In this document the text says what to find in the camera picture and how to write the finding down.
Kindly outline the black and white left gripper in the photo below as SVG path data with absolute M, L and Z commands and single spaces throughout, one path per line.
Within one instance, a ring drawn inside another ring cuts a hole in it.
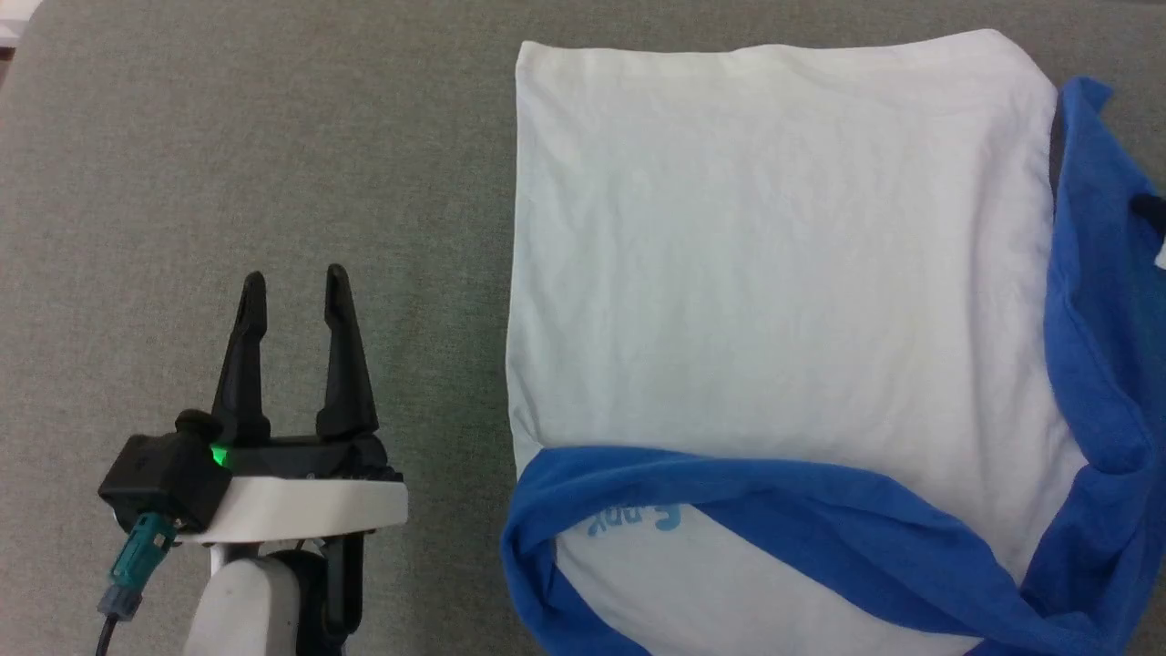
M 234 445 L 212 447 L 232 481 L 208 528 L 182 530 L 180 541 L 209 545 L 332 538 L 409 519 L 403 474 L 389 465 L 382 440 L 367 435 L 379 428 L 379 416 L 353 287 L 342 264 L 326 270 L 324 320 L 330 348 L 316 435 L 350 440 L 271 440 L 261 376 L 266 282 L 261 271 L 246 275 L 211 410 L 222 423 L 222 443 Z

